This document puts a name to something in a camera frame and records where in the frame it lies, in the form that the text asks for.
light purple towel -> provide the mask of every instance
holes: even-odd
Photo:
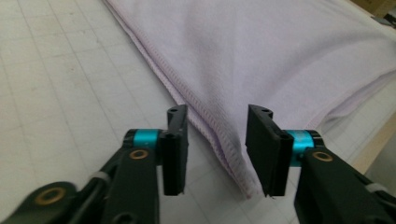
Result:
[[[344,116],[396,75],[396,42],[338,0],[106,0],[246,195],[248,104],[282,129]]]

